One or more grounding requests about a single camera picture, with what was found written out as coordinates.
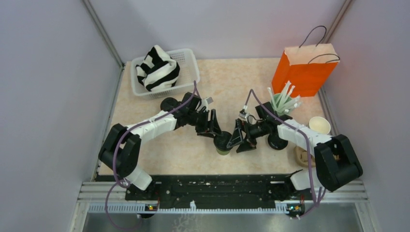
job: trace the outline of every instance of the black bag handle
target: black bag handle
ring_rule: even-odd
[[[327,64],[327,63],[329,63],[329,62],[332,62],[332,61],[339,61],[339,60],[340,60],[340,56],[338,56],[338,55],[336,55],[336,54],[333,54],[333,53],[326,53],[326,54],[321,54],[321,55],[315,56],[313,59],[311,59],[311,60],[308,62],[308,64],[310,64],[314,59],[316,59],[316,58],[318,58],[318,57],[327,56],[327,55],[337,56],[337,59],[333,59],[333,60],[330,60],[330,61],[326,61],[325,64]]]
[[[322,37],[322,39],[319,41],[319,43],[316,44],[316,46],[318,46],[318,45],[322,42],[322,40],[323,40],[324,37],[326,36],[327,28],[326,28],[325,26],[320,25],[320,26],[317,26],[317,27],[313,28],[313,29],[309,32],[309,34],[306,36],[305,40],[303,40],[303,43],[299,46],[299,48],[306,42],[306,40],[309,38],[309,35],[310,35],[316,28],[324,28],[323,37]]]

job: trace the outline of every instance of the striped towel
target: striped towel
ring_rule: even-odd
[[[148,91],[174,87],[180,70],[177,61],[158,45],[155,45],[148,52],[143,63],[135,68],[138,82]]]

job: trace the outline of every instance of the wooden table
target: wooden table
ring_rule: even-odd
[[[212,97],[211,109],[216,109],[219,125],[230,133],[242,109],[249,89],[254,89],[262,102],[270,99],[267,87],[278,66],[279,58],[206,59],[198,60],[201,97]],[[132,93],[128,62],[111,125],[129,125],[152,117],[160,111],[163,100],[146,101]],[[183,94],[172,96],[182,100]],[[302,98],[303,104],[291,116],[307,124],[313,116],[324,116],[319,98]],[[248,111],[257,116],[257,102],[251,97]],[[265,137],[257,139],[257,149],[237,154],[236,147],[229,155],[219,155],[210,138],[197,136],[192,126],[184,126],[165,133],[141,147],[138,165],[149,174],[283,174],[301,169],[294,159],[294,145],[289,143],[282,151],[271,149]],[[112,175],[101,165],[100,175]]]

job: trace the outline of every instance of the orange paper bag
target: orange paper bag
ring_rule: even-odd
[[[291,97],[315,96],[339,62],[331,43],[285,47],[272,79],[272,89],[280,93],[290,81],[295,85]]]

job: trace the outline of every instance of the white plastic basket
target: white plastic basket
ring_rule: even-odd
[[[184,48],[166,53],[169,54],[172,59],[176,60],[180,67],[179,77],[175,86],[152,92],[146,90],[145,87],[138,82],[137,70],[135,68],[136,65],[142,64],[145,57],[138,57],[131,62],[131,86],[136,96],[151,100],[179,93],[192,92],[193,81],[196,80],[196,83],[199,83],[201,78],[199,76],[198,64],[191,49]]]

